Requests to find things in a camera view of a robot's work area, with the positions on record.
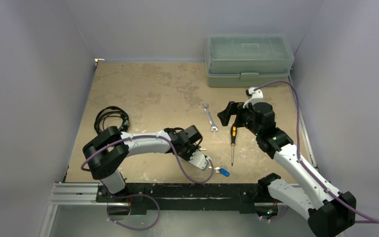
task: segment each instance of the beige work surface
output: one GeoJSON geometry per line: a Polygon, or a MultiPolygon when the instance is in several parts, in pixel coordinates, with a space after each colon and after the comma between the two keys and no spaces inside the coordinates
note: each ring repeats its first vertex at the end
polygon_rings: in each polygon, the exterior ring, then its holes
{"type": "MultiPolygon", "coordinates": [[[[100,63],[80,123],[66,182],[97,182],[89,172],[80,169],[85,160],[82,147],[96,136],[93,124],[97,113],[107,106],[117,106],[130,116],[130,133],[195,125],[204,138],[201,146],[207,150],[203,153],[213,159],[214,166],[230,172],[229,177],[215,174],[209,183],[256,183],[273,172],[288,183],[295,183],[286,170],[259,149],[255,136],[245,128],[237,131],[234,166],[231,166],[230,127],[221,126],[217,113],[224,110],[229,101],[246,101],[245,89],[208,87],[204,63],[100,63]],[[210,131],[202,103],[209,104],[218,132],[210,131]]],[[[273,106],[277,126],[295,140],[296,109],[289,87],[269,86],[262,91],[265,101],[273,106]]],[[[119,126],[120,123],[119,118],[107,121],[108,125],[119,126]]],[[[303,139],[301,151],[306,157],[303,139]]],[[[182,164],[196,180],[204,180],[210,173],[210,169],[202,171],[183,160],[182,164]]],[[[119,171],[127,182],[190,182],[172,154],[128,157],[119,171]]]]}

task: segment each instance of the open-end wrench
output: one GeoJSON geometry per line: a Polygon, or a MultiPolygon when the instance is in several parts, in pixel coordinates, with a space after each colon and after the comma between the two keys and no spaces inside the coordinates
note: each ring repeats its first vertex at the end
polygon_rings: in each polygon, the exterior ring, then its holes
{"type": "Polygon", "coordinates": [[[210,111],[208,111],[208,104],[202,104],[205,112],[207,113],[208,119],[210,120],[211,124],[211,131],[215,130],[216,132],[219,130],[219,128],[214,124],[213,118],[211,117],[210,111]]]}

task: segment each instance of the black cable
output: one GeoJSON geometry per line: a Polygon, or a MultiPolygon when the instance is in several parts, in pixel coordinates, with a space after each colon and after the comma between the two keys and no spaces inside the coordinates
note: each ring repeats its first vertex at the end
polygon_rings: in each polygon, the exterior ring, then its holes
{"type": "Polygon", "coordinates": [[[124,110],[120,109],[117,106],[108,106],[105,109],[101,110],[95,118],[94,129],[97,134],[100,134],[105,130],[104,124],[107,118],[121,118],[123,120],[121,126],[118,129],[120,132],[126,132],[130,126],[129,116],[124,110]]]}
{"type": "Polygon", "coordinates": [[[200,139],[200,140],[198,141],[198,143],[197,143],[197,146],[198,146],[198,147],[200,146],[201,142],[202,142],[202,137],[201,137],[201,139],[200,139]]]}

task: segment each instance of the wire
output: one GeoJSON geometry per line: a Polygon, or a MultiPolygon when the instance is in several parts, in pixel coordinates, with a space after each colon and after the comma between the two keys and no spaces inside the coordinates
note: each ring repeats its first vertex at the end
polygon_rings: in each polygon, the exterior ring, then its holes
{"type": "Polygon", "coordinates": [[[198,143],[197,143],[197,146],[198,146],[198,147],[200,146],[201,142],[202,142],[202,137],[200,138],[200,140],[199,140],[198,143]]]}
{"type": "MultiPolygon", "coordinates": [[[[285,83],[287,85],[289,85],[292,89],[292,91],[294,92],[294,95],[296,97],[296,109],[297,109],[297,127],[296,127],[296,136],[297,136],[297,159],[299,160],[299,158],[301,157],[300,156],[300,103],[299,103],[299,96],[297,94],[297,91],[296,89],[294,88],[294,86],[289,83],[289,82],[286,82],[284,80],[276,80],[276,81],[272,81],[272,82],[269,82],[269,83],[266,83],[262,86],[259,86],[259,87],[256,87],[254,89],[254,91],[257,91],[265,86],[268,86],[268,85],[271,85],[271,84],[274,84],[274,83],[278,83],[278,82],[281,82],[281,83],[285,83]]],[[[332,196],[336,201],[338,201],[340,204],[342,204],[344,207],[346,207],[347,209],[349,209],[350,211],[354,212],[355,214],[361,216],[361,217],[364,217],[365,219],[367,219],[368,221],[355,221],[355,223],[373,223],[373,224],[379,224],[379,219],[376,219],[374,217],[371,217],[371,216],[368,216],[358,210],[356,210],[355,208],[351,207],[350,205],[348,205],[347,203],[345,203],[344,201],[342,201],[339,197],[337,197],[334,193],[332,193],[328,187],[326,187],[326,185],[319,180],[319,178],[316,177],[315,174],[313,174],[313,172],[311,172],[310,169],[308,169],[308,167],[306,166],[306,164],[304,163],[303,159],[302,160],[299,160],[300,164],[302,165],[302,167],[307,171],[307,173],[309,173],[313,179],[320,185],[322,186],[322,188],[324,190],[327,191],[327,193],[332,196]]]]}
{"type": "Polygon", "coordinates": [[[121,126],[118,129],[120,132],[126,132],[130,126],[129,116],[124,110],[120,109],[117,106],[108,106],[105,109],[101,110],[95,118],[94,129],[97,134],[100,134],[105,130],[105,120],[108,118],[120,118],[123,120],[121,126]]]}
{"type": "Polygon", "coordinates": [[[154,202],[154,204],[156,205],[156,208],[157,208],[157,216],[156,216],[156,219],[153,223],[151,223],[149,226],[147,227],[143,227],[143,228],[135,228],[135,227],[131,227],[131,226],[127,226],[125,224],[122,224],[116,220],[114,220],[111,216],[110,216],[110,213],[109,213],[109,209],[107,207],[107,216],[108,216],[108,220],[110,220],[111,222],[113,222],[114,224],[117,224],[119,226],[122,226],[124,228],[127,228],[129,230],[132,230],[132,231],[145,231],[145,230],[148,230],[150,228],[152,228],[153,226],[156,225],[156,223],[158,222],[159,220],[159,217],[160,217],[160,206],[159,206],[159,203],[157,203],[157,201],[150,197],[149,195],[146,195],[146,194],[133,194],[133,195],[128,195],[128,196],[116,196],[112,193],[110,193],[107,189],[107,187],[105,187],[105,189],[107,190],[107,193],[113,197],[113,198],[116,198],[116,199],[124,199],[124,198],[134,198],[134,197],[145,197],[145,198],[149,198],[150,200],[152,200],[154,202]]]}
{"type": "MultiPolygon", "coordinates": [[[[179,165],[179,168],[181,169],[182,173],[185,175],[185,177],[187,179],[189,179],[190,181],[192,181],[193,183],[196,183],[196,184],[204,184],[206,183],[207,181],[209,181],[211,179],[211,177],[213,177],[213,174],[214,174],[214,167],[213,167],[213,162],[211,161],[211,159],[208,159],[208,161],[210,162],[210,166],[212,167],[211,169],[211,173],[210,173],[210,176],[208,176],[208,178],[206,180],[203,180],[203,181],[196,181],[194,179],[192,179],[184,170],[184,168],[182,167],[182,164],[181,164],[181,161],[179,160],[179,156],[178,156],[178,153],[174,147],[174,145],[171,143],[171,141],[169,141],[166,137],[163,137],[163,136],[156,136],[156,135],[138,135],[138,136],[134,136],[133,139],[140,139],[140,138],[160,138],[164,141],[166,141],[170,147],[172,148],[172,152],[173,154],[175,155],[175,158],[178,162],[178,165],[179,165]]],[[[91,161],[95,156],[97,156],[99,153],[101,153],[102,151],[105,151],[106,149],[108,149],[109,147],[112,147],[112,146],[115,146],[117,144],[120,144],[122,142],[125,142],[125,141],[129,141],[131,140],[131,137],[126,137],[126,138],[123,138],[123,139],[120,139],[120,140],[117,140],[115,142],[112,142],[112,143],[109,143],[108,145],[104,146],[103,148],[97,150],[94,154],[92,154],[90,157],[88,157],[83,163],[82,165],[80,166],[80,169],[81,170],[84,170],[84,171],[89,171],[89,169],[85,168],[85,165],[88,164],[89,161],[91,161]]]]}
{"type": "Polygon", "coordinates": [[[279,219],[281,219],[287,212],[288,212],[288,209],[290,209],[289,208],[289,206],[287,206],[282,212],[281,212],[281,214],[278,212],[278,215],[275,217],[275,218],[273,218],[273,219],[264,219],[264,218],[262,218],[261,216],[259,216],[260,217],[260,221],[264,221],[264,222],[275,222],[275,221],[278,221],[279,219]]]}

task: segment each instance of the screwdriver shaft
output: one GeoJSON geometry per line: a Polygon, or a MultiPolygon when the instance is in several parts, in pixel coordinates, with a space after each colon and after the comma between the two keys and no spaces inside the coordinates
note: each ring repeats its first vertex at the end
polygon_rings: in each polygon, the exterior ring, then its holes
{"type": "Polygon", "coordinates": [[[234,159],[234,145],[231,146],[231,166],[233,166],[233,159],[234,159]]]}

